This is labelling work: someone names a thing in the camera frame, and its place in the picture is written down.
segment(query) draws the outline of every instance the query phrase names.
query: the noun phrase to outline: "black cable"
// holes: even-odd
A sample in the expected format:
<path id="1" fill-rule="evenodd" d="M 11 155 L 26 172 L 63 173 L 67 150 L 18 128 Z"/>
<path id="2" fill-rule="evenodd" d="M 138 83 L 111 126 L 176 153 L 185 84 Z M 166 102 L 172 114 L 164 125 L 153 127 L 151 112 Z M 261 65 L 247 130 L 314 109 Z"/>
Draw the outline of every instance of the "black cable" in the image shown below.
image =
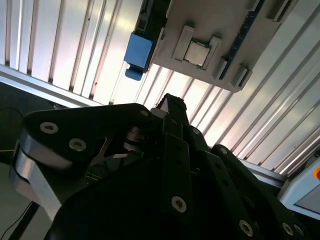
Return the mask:
<path id="1" fill-rule="evenodd" d="M 31 206 L 32 202 L 29 203 L 29 205 L 25 208 L 25 210 L 23 211 L 23 213 L 21 214 L 21 216 L 10 226 L 8 227 L 4 233 L 2 234 L 0 240 L 4 239 L 5 234 L 24 216 L 24 214 L 26 213 L 26 211 L 29 209 L 29 207 Z"/>

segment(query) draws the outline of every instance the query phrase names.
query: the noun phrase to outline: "aluminum profile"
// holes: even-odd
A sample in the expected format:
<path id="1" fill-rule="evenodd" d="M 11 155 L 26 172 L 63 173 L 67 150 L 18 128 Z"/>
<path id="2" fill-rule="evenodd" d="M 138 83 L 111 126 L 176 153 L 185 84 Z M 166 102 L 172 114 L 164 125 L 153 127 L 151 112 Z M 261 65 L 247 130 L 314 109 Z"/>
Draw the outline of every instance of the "aluminum profile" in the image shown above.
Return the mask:
<path id="1" fill-rule="evenodd" d="M 210 146 L 282 175 L 319 148 L 318 0 L 296 4 L 237 93 L 155 64 L 141 81 L 127 78 L 123 58 L 141 4 L 0 0 L 0 81 L 69 107 L 150 109 L 170 93 Z"/>

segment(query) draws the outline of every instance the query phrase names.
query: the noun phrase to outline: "blue plastic block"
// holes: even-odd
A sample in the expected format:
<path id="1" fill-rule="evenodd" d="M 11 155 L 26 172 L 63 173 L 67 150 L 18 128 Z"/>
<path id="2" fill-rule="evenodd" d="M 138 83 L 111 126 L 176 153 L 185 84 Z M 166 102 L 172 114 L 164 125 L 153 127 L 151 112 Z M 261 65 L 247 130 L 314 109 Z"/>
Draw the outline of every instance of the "blue plastic block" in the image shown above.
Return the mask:
<path id="1" fill-rule="evenodd" d="M 130 79 L 133 79 L 133 80 L 136 80 L 136 81 L 140 81 L 141 78 L 142 78 L 142 72 L 138 72 L 138 71 L 135 71 L 132 68 L 129 68 L 129 69 L 127 69 L 125 71 L 125 76 L 127 78 L 130 78 Z"/>
<path id="2" fill-rule="evenodd" d="M 152 41 L 131 33 L 124 61 L 130 65 L 135 65 L 144 69 L 151 47 Z"/>

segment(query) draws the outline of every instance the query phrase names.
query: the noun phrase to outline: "screw head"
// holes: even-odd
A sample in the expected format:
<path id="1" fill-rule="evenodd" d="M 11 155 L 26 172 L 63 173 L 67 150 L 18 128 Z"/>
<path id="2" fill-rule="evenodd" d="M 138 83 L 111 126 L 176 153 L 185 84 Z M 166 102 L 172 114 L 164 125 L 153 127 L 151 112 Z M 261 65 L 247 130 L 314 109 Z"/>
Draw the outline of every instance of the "screw head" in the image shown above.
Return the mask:
<path id="1" fill-rule="evenodd" d="M 286 231 L 287 234 L 289 234 L 290 236 L 294 235 L 294 231 L 291 229 L 291 227 L 287 223 L 283 222 L 282 227 Z"/>
<path id="2" fill-rule="evenodd" d="M 296 230 L 300 235 L 302 235 L 302 236 L 305 235 L 304 231 L 302 231 L 302 229 L 301 229 L 297 224 L 294 224 L 293 226 L 294 226 L 295 230 Z"/>
<path id="3" fill-rule="evenodd" d="M 220 151 L 221 151 L 223 154 L 227 154 L 227 153 L 228 153 L 228 151 L 227 151 L 225 148 L 223 148 L 223 147 L 220 147 Z"/>
<path id="4" fill-rule="evenodd" d="M 252 230 L 252 227 L 245 220 L 240 220 L 239 226 L 242 232 L 244 232 L 248 237 L 252 237 L 254 235 L 254 231 Z"/>
<path id="5" fill-rule="evenodd" d="M 40 124 L 40 130 L 45 134 L 55 134 L 59 131 L 59 127 L 53 122 L 45 121 Z"/>
<path id="6" fill-rule="evenodd" d="M 184 213 L 187 210 L 187 204 L 186 204 L 185 200 L 183 200 L 179 196 L 174 196 L 171 199 L 171 205 L 179 213 Z"/>
<path id="7" fill-rule="evenodd" d="M 314 156 L 315 158 L 320 157 L 320 149 L 316 150 L 316 151 L 314 152 L 313 156 Z"/>
<path id="8" fill-rule="evenodd" d="M 200 134 L 200 131 L 199 131 L 198 129 L 196 129 L 196 128 L 192 129 L 192 131 L 193 131 L 195 134 L 197 134 L 197 135 Z"/>
<path id="9" fill-rule="evenodd" d="M 149 115 L 145 110 L 141 110 L 140 113 L 146 117 Z"/>
<path id="10" fill-rule="evenodd" d="M 82 139 L 73 138 L 69 141 L 69 147 L 77 152 L 82 152 L 87 148 L 87 145 Z"/>

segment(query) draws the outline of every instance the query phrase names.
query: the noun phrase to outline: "orange button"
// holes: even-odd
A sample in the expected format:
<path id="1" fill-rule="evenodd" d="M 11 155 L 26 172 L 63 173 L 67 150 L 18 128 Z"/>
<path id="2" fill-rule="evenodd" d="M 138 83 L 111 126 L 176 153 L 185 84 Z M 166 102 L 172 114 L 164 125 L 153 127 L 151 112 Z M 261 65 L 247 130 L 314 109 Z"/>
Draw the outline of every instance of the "orange button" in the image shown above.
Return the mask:
<path id="1" fill-rule="evenodd" d="M 320 167 L 317 167 L 312 174 L 316 179 L 320 180 Z"/>

